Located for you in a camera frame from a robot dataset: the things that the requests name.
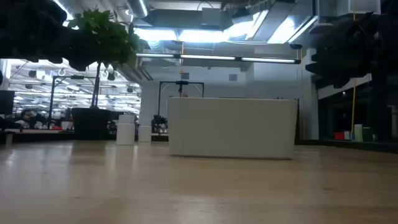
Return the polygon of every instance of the potted plant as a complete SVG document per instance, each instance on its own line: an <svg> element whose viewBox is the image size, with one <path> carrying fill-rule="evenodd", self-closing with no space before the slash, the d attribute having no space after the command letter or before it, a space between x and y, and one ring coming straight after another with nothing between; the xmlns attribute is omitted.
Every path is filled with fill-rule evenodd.
<svg viewBox="0 0 398 224"><path fill-rule="evenodd" d="M114 68L117 64L129 63L135 65L138 36L129 35L125 25L115 22L117 18L110 11L99 12L98 9L76 14L68 27L78 27L79 32L87 38L81 45L88 51L82 52L84 60L97 62L96 79L90 108L72 109L76 134L85 139L103 139L108 134L107 123L110 111L97 107L100 90L101 65L106 69L112 65L108 80L114 80Z"/></svg>

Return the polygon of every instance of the green leaves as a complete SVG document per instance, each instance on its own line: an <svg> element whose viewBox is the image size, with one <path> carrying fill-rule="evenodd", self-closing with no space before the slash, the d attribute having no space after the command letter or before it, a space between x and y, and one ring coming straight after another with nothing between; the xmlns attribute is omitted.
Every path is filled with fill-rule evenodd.
<svg viewBox="0 0 398 224"><path fill-rule="evenodd" d="M135 64L139 38L136 34L130 36L123 25L125 23L113 22L114 18L111 11L87 10L83 14L75 14L68 27L78 26L80 32L91 35L88 45L97 52L95 61L109 65L131 63L133 60Z"/></svg>

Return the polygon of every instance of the black metal frame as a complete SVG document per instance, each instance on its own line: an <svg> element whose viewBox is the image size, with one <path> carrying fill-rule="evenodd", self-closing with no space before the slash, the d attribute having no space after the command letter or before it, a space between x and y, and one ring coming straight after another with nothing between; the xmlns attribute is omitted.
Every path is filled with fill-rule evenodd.
<svg viewBox="0 0 398 224"><path fill-rule="evenodd" d="M66 75L66 76L60 76L60 75L56 75L52 77L52 86L51 86L51 97L50 97L50 111L49 111L49 118L48 118L48 125L47 128L50 129L50 124L51 124L51 119L52 119L52 105L53 105L53 101L54 101L54 91L55 91L55 87L57 87L58 85L55 84L55 80L58 78L70 78L70 79L79 79L79 80L83 80L85 78L96 78L96 77L82 77L79 75ZM96 101L95 101L95 106L98 103L98 94L96 95Z"/></svg>
<svg viewBox="0 0 398 224"><path fill-rule="evenodd" d="M201 97L204 98L205 97L205 83L203 82L188 82L188 81L160 81L159 82L159 98L157 99L157 115L160 116L160 98L162 96L162 85L163 83L173 83L176 85L180 85L180 89L178 89L178 92L182 93L182 86L183 85L189 85L189 84L199 84L202 87L202 91L201 91Z"/></svg>

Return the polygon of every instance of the white counter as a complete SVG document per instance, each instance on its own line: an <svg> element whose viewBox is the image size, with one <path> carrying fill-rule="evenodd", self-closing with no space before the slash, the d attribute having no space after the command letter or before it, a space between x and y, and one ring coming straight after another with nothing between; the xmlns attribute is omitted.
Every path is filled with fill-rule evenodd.
<svg viewBox="0 0 398 224"><path fill-rule="evenodd" d="M170 98L170 154L291 159L294 100Z"/></svg>

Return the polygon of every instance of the wooden table surface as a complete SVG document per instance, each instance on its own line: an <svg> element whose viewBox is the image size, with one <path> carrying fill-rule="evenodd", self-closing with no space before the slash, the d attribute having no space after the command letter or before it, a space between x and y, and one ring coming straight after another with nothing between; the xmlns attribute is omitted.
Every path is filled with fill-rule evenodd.
<svg viewBox="0 0 398 224"><path fill-rule="evenodd" d="M15 144L0 150L0 223L396 224L398 155L300 146L292 161L267 161L170 157L167 143Z"/></svg>

